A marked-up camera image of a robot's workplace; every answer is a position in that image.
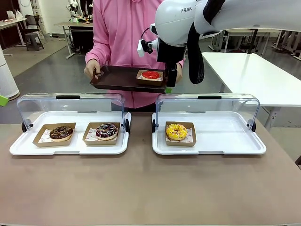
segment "chair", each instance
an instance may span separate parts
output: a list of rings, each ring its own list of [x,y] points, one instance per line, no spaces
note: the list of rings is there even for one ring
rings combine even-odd
[[[28,33],[28,34],[25,34],[25,38],[27,40],[30,40],[30,43],[26,42],[27,51],[29,50],[29,48],[33,48],[35,51],[39,51],[40,47],[42,47],[44,49],[44,46],[43,46],[43,44],[41,42],[41,39],[39,38],[39,36],[38,36],[37,33]]]
[[[39,20],[40,20],[40,16],[31,16],[31,15],[26,15],[26,25],[32,25],[32,26],[37,26],[41,29],[40,24],[39,24]],[[32,33],[32,32],[39,32],[40,29],[30,29],[30,28],[23,28],[23,32],[24,34],[28,34],[28,33]]]

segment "pink sleeve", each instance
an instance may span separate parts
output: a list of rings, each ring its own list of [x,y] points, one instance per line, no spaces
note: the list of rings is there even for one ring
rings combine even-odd
[[[186,57],[184,57],[184,59],[183,60],[181,60],[180,62],[178,62],[180,65],[181,65],[181,67],[183,68],[183,66],[184,66],[184,62],[185,62],[185,60],[186,60]]]
[[[100,66],[103,66],[111,56],[109,46],[109,34],[105,25],[103,14],[96,4],[93,7],[93,33],[94,46],[93,49],[86,54],[86,63],[95,59]]]

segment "white plastic tray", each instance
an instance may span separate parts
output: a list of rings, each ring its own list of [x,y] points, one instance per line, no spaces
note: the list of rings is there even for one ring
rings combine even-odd
[[[194,147],[167,146],[165,122],[193,122],[197,143]],[[246,127],[236,112],[158,113],[158,128],[152,134],[153,150],[162,155],[176,154],[263,154],[266,146]]]
[[[131,122],[131,113],[125,115]],[[46,112],[40,115],[33,123],[31,130],[23,133],[10,147],[13,155],[53,155],[53,154],[120,154],[127,148],[129,134],[120,127],[116,145],[87,146],[82,140],[90,122],[120,122],[121,112],[110,113],[78,113],[78,112]],[[39,130],[45,124],[75,122],[76,127],[69,146],[40,148],[32,142]]]

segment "white pillar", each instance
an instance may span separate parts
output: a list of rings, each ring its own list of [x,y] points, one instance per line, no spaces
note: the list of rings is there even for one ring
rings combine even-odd
[[[19,95],[18,87],[11,74],[6,60],[3,56],[3,51],[0,46],[0,95],[13,99]]]

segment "black chair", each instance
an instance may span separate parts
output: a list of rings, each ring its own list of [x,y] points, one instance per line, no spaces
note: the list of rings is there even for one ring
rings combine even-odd
[[[23,28],[22,27],[22,32],[24,33],[25,39],[26,39],[26,46],[27,46],[27,50],[30,47],[33,47],[35,49],[35,51],[39,50],[39,47],[43,47],[43,44],[41,42],[41,39],[39,38],[38,34],[36,32],[39,32],[41,29],[41,26],[39,24],[39,20],[40,20],[40,16],[31,16],[31,15],[26,15],[26,25],[28,26],[36,26],[36,29],[31,29],[31,28]]]
[[[32,33],[32,32],[39,32],[41,30],[40,24],[39,24],[39,20],[40,20],[40,16],[31,16],[31,15],[26,15],[26,25],[27,26],[37,26],[40,29],[30,29],[30,28],[24,28],[23,32],[24,34],[28,34],[28,33]]]

